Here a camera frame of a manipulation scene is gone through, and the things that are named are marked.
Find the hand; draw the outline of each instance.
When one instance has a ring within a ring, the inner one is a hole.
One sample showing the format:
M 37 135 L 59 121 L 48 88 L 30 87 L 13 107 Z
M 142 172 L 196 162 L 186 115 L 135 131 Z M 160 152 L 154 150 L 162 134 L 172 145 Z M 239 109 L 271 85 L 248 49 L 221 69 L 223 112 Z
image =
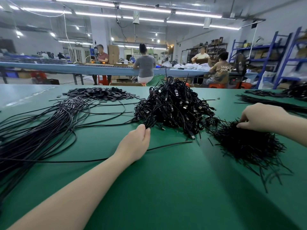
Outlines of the hand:
M 278 126 L 289 116 L 279 106 L 256 103 L 245 108 L 237 127 L 254 131 L 276 132 Z
M 140 124 L 122 139 L 114 155 L 128 159 L 129 163 L 133 163 L 145 154 L 149 147 L 149 141 L 150 128 L 145 129 L 145 125 Z

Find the red t-shirt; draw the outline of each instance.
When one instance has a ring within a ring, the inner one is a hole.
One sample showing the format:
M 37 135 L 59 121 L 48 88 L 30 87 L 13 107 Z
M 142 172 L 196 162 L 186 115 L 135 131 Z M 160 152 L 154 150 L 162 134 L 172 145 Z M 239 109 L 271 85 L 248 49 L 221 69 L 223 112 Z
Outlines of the red t-shirt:
M 109 59 L 109 55 L 104 52 L 98 57 L 98 59 L 101 60 Z

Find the white shirt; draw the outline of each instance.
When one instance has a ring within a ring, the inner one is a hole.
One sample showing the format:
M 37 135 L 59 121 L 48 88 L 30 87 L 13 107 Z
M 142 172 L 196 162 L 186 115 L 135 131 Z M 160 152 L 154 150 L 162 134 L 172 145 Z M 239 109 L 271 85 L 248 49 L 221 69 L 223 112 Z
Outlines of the white shirt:
M 196 56 L 194 56 L 195 59 L 205 59 L 205 58 L 210 58 L 210 56 L 207 53 L 201 54 L 198 53 Z

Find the worker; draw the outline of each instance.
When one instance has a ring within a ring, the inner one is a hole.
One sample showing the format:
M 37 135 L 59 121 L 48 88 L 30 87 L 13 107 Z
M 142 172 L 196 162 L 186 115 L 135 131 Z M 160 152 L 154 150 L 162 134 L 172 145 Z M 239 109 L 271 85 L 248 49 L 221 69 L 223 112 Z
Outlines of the worker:
M 101 63 L 103 63 L 103 62 L 108 63 L 109 62 L 109 55 L 106 54 L 103 51 L 103 45 L 98 44 L 97 45 L 97 50 L 99 52 L 99 56 L 98 56 L 97 61 L 99 61 Z M 112 76 L 107 76 L 107 78 L 108 78 L 108 83 L 110 83 Z M 94 85 L 97 85 L 97 75 L 93 75 L 93 80 L 94 80 Z
M 198 53 L 196 56 L 194 56 L 191 60 L 192 63 L 195 63 L 196 59 L 210 59 L 210 56 L 206 53 L 206 47 L 202 46 L 201 47 L 201 52 Z
M 224 51 L 219 55 L 219 62 L 209 70 L 209 74 L 214 74 L 213 77 L 203 81 L 202 87 L 206 88 L 209 84 L 227 84 L 229 79 L 229 72 L 231 64 L 227 62 L 228 52 Z
M 139 69 L 138 82 L 147 83 L 152 80 L 154 74 L 153 70 L 156 67 L 156 60 L 153 56 L 147 54 L 146 45 L 140 44 L 141 57 L 137 58 L 133 64 L 134 69 Z
M 257 103 L 242 113 L 238 128 L 274 132 L 307 147 L 307 120 L 278 106 Z M 147 151 L 150 128 L 139 125 L 115 153 L 25 214 L 8 230 L 82 230 L 116 178 Z

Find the blue workbench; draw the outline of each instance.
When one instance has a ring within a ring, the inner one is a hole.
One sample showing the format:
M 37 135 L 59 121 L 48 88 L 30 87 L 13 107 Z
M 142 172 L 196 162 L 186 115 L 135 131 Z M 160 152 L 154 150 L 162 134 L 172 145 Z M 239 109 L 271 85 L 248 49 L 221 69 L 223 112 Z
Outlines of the blue workbench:
M 9 62 L 0 62 L 0 69 L 6 67 L 10 68 L 21 68 L 21 69 L 32 69 L 39 70 L 43 72 L 56 72 L 56 73 L 71 73 L 74 76 L 75 84 L 77 85 L 76 76 L 80 76 L 81 74 L 87 75 L 118 75 L 118 76 L 137 76 L 138 70 L 132 68 L 111 68 L 111 67 L 102 67 L 102 66 L 80 66 L 76 64 L 66 64 L 66 65 L 58 65 L 58 64 L 26 64 L 26 63 L 9 63 Z M 208 71 L 201 71 L 195 69 L 153 69 L 155 75 L 167 75 L 173 77 L 196 77 L 208 74 Z

